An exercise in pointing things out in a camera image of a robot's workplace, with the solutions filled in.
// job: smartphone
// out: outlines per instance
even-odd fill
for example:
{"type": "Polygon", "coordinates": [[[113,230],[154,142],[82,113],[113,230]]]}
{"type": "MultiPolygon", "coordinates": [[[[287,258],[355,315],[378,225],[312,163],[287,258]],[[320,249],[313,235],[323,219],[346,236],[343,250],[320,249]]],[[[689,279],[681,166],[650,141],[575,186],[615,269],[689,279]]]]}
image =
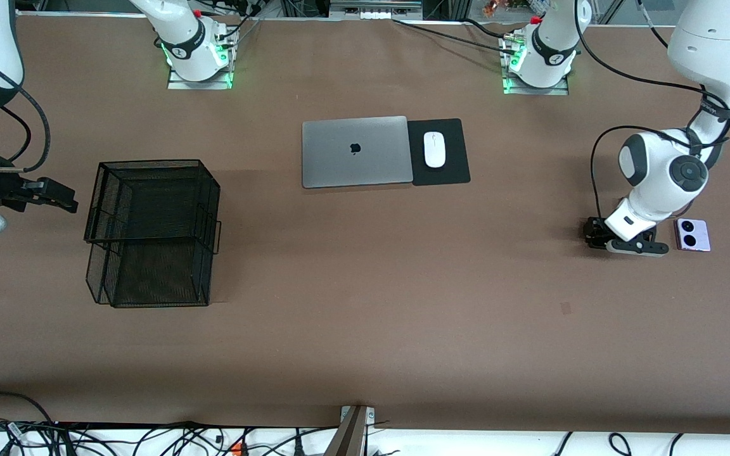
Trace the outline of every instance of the smartphone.
{"type": "Polygon", "coordinates": [[[712,251],[709,228],[703,220],[679,218],[675,220],[677,247],[681,250],[712,251]]]}

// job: silver laptop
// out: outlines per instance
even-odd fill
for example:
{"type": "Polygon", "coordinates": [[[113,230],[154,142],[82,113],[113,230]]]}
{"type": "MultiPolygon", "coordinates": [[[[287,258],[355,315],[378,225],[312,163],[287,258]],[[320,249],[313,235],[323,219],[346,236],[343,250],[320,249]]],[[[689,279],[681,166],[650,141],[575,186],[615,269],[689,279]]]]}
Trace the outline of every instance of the silver laptop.
{"type": "Polygon", "coordinates": [[[304,122],[304,188],[413,182],[404,116],[304,122]]]}

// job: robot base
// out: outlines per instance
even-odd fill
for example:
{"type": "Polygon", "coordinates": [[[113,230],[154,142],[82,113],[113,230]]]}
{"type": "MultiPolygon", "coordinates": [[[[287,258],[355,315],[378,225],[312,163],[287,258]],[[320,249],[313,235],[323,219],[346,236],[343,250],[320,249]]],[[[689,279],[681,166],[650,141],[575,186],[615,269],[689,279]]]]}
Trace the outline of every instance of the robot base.
{"type": "Polygon", "coordinates": [[[640,255],[646,257],[663,257],[669,253],[669,245],[655,242],[655,228],[643,231],[631,241],[622,241],[614,234],[605,220],[599,217],[588,217],[582,229],[585,243],[589,248],[602,249],[613,253],[640,255]]]}
{"type": "MultiPolygon", "coordinates": [[[[223,23],[215,23],[217,26],[217,34],[226,34],[227,25],[223,23]]],[[[215,75],[203,81],[185,80],[175,72],[174,67],[168,60],[170,73],[168,74],[168,89],[177,90],[226,90],[233,87],[233,74],[235,69],[235,56],[238,50],[238,36],[240,32],[236,30],[221,41],[215,42],[215,55],[221,61],[226,61],[226,66],[221,67],[215,75]]]]}
{"type": "Polygon", "coordinates": [[[553,87],[533,87],[526,84],[520,76],[509,70],[510,66],[516,64],[520,55],[525,52],[522,44],[522,36],[519,30],[515,30],[512,34],[506,34],[503,38],[498,38],[498,44],[501,49],[512,49],[516,51],[515,55],[501,53],[501,75],[503,76],[503,93],[516,93],[518,95],[568,95],[568,77],[563,76],[562,79],[553,87]]]}

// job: metal bracket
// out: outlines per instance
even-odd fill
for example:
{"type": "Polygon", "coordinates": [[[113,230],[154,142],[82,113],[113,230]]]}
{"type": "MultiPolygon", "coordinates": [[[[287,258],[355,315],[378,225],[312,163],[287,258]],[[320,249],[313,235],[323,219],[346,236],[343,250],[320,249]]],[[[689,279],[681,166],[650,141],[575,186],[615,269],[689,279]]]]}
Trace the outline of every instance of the metal bracket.
{"type": "Polygon", "coordinates": [[[342,407],[342,422],[336,429],[324,456],[362,456],[365,450],[365,433],[369,424],[374,424],[376,413],[373,407],[342,407]]]}

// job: basket handle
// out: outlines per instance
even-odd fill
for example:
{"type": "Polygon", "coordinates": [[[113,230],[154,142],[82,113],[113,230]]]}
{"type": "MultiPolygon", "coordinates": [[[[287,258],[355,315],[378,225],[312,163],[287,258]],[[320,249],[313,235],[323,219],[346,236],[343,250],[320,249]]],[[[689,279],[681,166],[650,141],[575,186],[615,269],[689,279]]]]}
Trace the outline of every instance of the basket handle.
{"type": "Polygon", "coordinates": [[[217,233],[215,233],[214,255],[218,255],[219,248],[221,247],[221,220],[216,220],[215,224],[218,225],[218,229],[217,233]]]}

